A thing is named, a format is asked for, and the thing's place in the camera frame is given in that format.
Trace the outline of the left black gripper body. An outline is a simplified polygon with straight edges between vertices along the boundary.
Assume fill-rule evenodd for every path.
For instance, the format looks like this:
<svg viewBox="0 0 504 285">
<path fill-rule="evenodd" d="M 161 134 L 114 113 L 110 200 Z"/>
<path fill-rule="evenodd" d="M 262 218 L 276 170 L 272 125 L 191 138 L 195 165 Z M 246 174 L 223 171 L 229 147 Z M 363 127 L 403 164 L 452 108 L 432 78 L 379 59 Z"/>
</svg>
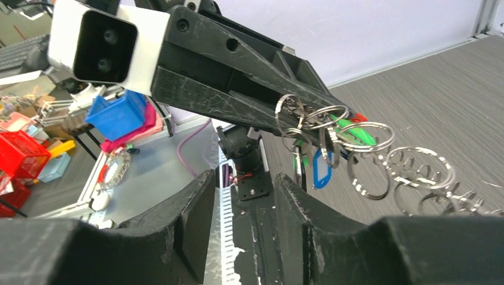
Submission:
<svg viewBox="0 0 504 285">
<path fill-rule="evenodd" d="M 214 1 L 199 4 L 137 1 L 136 4 L 170 15 L 157 67 L 223 66 L 260 79 L 281 71 L 272 64 L 272 57 L 276 50 L 285 51 L 284 46 L 225 18 Z"/>
</svg>

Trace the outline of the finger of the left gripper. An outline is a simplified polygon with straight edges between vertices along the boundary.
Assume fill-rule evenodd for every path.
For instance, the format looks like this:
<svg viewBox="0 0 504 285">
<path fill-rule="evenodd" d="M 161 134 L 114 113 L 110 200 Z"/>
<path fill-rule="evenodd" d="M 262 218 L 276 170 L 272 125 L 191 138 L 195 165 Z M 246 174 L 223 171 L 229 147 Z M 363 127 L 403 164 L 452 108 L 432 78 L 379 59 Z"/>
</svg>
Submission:
<svg viewBox="0 0 504 285">
<path fill-rule="evenodd" d="M 323 108 L 306 99 L 281 71 L 260 79 L 229 66 L 160 66 L 155 71 L 151 94 L 159 103 L 234 125 L 257 128 L 278 137 L 292 135 L 316 146 L 321 143 L 315 130 L 305 129 L 302 135 L 293 132 L 299 126 L 299 106 L 294 107 L 292 115 L 276 110 L 282 96 L 287 96 L 288 102 L 300 99 L 307 113 Z"/>
<path fill-rule="evenodd" d="M 342 105 L 348 108 L 349 116 L 355 114 L 355 110 L 329 92 L 308 60 L 298 58 L 282 50 L 276 50 L 272 57 L 272 64 L 293 80 L 297 89 L 311 103 L 320 107 Z"/>
</svg>

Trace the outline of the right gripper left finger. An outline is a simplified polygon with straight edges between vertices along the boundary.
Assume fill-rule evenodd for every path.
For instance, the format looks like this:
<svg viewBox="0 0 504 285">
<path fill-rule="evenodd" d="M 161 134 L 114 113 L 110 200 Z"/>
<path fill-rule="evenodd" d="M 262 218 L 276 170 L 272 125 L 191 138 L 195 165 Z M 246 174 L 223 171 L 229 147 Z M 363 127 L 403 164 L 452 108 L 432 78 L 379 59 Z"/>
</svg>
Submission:
<svg viewBox="0 0 504 285">
<path fill-rule="evenodd" d="M 2 284 L 203 284 L 216 175 L 112 229 L 74 219 L 1 220 Z"/>
</svg>

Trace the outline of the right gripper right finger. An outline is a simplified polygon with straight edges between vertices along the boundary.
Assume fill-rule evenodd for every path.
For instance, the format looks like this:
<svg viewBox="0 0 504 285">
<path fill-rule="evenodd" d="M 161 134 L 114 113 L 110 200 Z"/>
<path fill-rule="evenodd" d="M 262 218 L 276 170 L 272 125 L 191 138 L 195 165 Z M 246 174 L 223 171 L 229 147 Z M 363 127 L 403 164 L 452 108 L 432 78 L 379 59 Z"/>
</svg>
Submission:
<svg viewBox="0 0 504 285">
<path fill-rule="evenodd" d="M 275 179 L 285 284 L 502 284 L 503 218 L 352 220 Z"/>
</svg>

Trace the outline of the numbered metal key ring disc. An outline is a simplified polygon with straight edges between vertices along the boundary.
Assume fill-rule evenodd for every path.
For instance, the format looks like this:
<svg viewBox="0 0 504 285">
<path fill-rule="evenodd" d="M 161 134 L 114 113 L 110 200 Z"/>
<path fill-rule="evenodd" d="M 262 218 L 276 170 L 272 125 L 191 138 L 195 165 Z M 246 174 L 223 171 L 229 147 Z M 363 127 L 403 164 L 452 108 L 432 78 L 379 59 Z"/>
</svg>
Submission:
<svg viewBox="0 0 504 285">
<path fill-rule="evenodd" d="M 294 136 L 281 135 L 282 139 L 293 138 L 294 170 L 297 182 L 305 187 L 306 162 L 311 162 L 317 149 L 320 149 L 326 163 L 337 169 L 340 165 L 340 150 L 346 151 L 346 172 L 356 192 L 368 200 L 382 200 L 389 194 L 400 212 L 406 216 L 424 214 L 428 202 L 442 207 L 442 215 L 465 214 L 468 216 L 503 216 L 503 210 L 489 210 L 484 199 L 475 191 L 458 193 L 460 186 L 456 170 L 452 163 L 439 153 L 424 147 L 393 147 L 395 131 L 387 124 L 380 122 L 353 123 L 341 129 L 341 133 L 361 128 L 375 137 L 376 145 L 356 145 L 335 138 L 333 128 L 339 119 L 348 119 L 349 111 L 341 105 L 317 109 L 311 113 L 304 110 L 300 99 L 286 101 L 282 96 L 276 105 L 278 112 L 285 110 L 294 114 L 294 107 L 299 106 L 299 126 L 293 132 L 302 135 L 304 130 L 315 130 L 319 135 L 320 145 L 316 146 Z M 383 171 L 386 188 L 381 194 L 374 194 L 364 186 L 355 171 L 356 158 L 369 159 Z"/>
</svg>

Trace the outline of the blue plastic bin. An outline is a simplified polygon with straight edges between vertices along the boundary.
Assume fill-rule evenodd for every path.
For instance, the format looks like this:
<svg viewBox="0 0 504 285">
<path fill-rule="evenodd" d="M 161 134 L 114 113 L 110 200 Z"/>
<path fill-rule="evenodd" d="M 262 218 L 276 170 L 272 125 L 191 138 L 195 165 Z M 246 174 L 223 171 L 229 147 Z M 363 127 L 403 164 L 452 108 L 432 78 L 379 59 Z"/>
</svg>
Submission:
<svg viewBox="0 0 504 285">
<path fill-rule="evenodd" d="M 141 93 L 125 90 L 119 99 L 96 97 L 85 118 L 106 139 L 117 140 L 143 126 L 146 99 Z"/>
</svg>

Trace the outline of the blue key tag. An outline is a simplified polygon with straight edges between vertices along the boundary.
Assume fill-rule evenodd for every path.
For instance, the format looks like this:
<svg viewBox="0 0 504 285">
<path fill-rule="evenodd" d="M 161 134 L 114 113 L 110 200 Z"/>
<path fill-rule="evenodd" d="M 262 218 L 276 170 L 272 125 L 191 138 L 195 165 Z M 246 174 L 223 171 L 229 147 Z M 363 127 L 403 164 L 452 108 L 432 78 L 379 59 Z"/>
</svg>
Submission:
<svg viewBox="0 0 504 285">
<path fill-rule="evenodd" d="M 324 188 L 330 182 L 331 177 L 332 168 L 326 163 L 321 150 L 317 149 L 313 157 L 313 188 Z"/>
</svg>

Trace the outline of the red key tag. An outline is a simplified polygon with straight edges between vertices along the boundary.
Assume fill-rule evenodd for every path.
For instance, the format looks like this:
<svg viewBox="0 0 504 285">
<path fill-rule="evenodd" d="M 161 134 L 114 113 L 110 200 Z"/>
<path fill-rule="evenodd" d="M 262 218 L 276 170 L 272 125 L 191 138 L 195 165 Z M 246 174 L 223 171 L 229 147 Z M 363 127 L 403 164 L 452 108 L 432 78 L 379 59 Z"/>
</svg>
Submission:
<svg viewBox="0 0 504 285">
<path fill-rule="evenodd" d="M 360 123 L 360 122 L 367 122 L 368 119 L 364 115 L 356 113 L 352 118 L 350 118 L 350 121 L 354 123 Z"/>
</svg>

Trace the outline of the green key tag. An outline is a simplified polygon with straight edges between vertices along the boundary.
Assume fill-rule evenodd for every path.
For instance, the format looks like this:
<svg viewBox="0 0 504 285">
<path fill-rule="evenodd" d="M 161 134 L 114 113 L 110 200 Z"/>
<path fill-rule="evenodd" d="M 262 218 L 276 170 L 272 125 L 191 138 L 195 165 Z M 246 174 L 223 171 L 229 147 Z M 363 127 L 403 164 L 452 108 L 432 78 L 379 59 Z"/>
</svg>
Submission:
<svg viewBox="0 0 504 285">
<path fill-rule="evenodd" d="M 367 131 L 361 129 L 361 128 L 352 128 L 343 134 L 341 133 L 341 129 L 348 126 L 352 125 L 353 121 L 350 121 L 348 119 L 339 119 L 336 121 L 337 126 L 333 128 L 334 132 L 336 133 L 335 138 L 338 138 L 340 141 L 346 141 L 351 144 L 356 144 L 356 145 L 376 145 L 377 142 L 375 140 L 375 137 L 372 137 Z"/>
</svg>

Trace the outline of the aluminium frame rail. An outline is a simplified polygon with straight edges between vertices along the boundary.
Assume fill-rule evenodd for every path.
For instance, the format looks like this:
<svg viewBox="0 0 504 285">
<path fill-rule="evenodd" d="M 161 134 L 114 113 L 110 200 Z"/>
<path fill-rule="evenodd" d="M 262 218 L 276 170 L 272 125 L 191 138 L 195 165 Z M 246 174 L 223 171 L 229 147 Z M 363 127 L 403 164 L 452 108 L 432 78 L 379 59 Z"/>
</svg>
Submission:
<svg viewBox="0 0 504 285">
<path fill-rule="evenodd" d="M 470 38 L 483 39 L 486 36 L 500 36 L 500 28 L 496 22 L 499 10 L 503 10 L 503 1 L 482 0 Z"/>
</svg>

